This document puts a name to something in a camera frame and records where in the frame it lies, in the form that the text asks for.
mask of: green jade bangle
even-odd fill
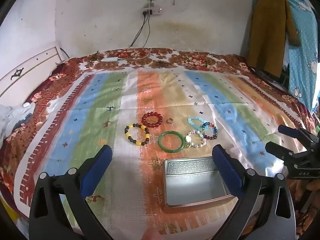
[[[165,147],[162,145],[162,142],[161,142],[161,141],[162,141],[162,137],[165,136],[166,134],[174,134],[174,135],[178,136],[178,137],[180,138],[180,140],[181,140],[181,146],[180,146],[178,149],[176,149],[176,150],[169,150],[169,149],[165,148]],[[181,151],[181,150],[184,148],[186,142],[185,142],[184,137],[183,137],[182,134],[180,134],[180,133],[178,133],[178,132],[176,132],[176,131],[165,131],[164,133],[162,133],[162,134],[159,136],[158,144],[159,144],[159,147],[160,147],[163,151],[165,151],[165,152],[168,152],[168,153],[177,153],[177,152]]]

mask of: light blue beaded bracelet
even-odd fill
[[[193,123],[192,120],[198,120],[201,123],[206,123],[207,122],[206,120],[202,119],[201,117],[189,117],[187,119],[188,123],[193,127],[193,129],[198,130],[198,131],[202,131],[202,129],[203,129],[202,126],[197,126],[196,124]]]

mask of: gray cloth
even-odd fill
[[[3,106],[0,105],[0,148],[3,140],[12,134],[17,123],[21,125],[21,121],[25,120],[28,115],[33,114],[36,104],[31,103],[29,106]]]

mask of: white headboard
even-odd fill
[[[0,104],[21,106],[62,60],[60,48],[53,46],[11,70],[0,79]]]

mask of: hanging clothes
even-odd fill
[[[286,31],[289,43],[300,46],[287,0],[258,0],[252,14],[247,65],[280,77]]]
[[[252,1],[255,8],[259,0]],[[317,63],[320,61],[319,19],[306,0],[287,0],[290,5],[300,47],[289,45],[289,93],[313,113],[318,106],[320,87],[316,87]]]

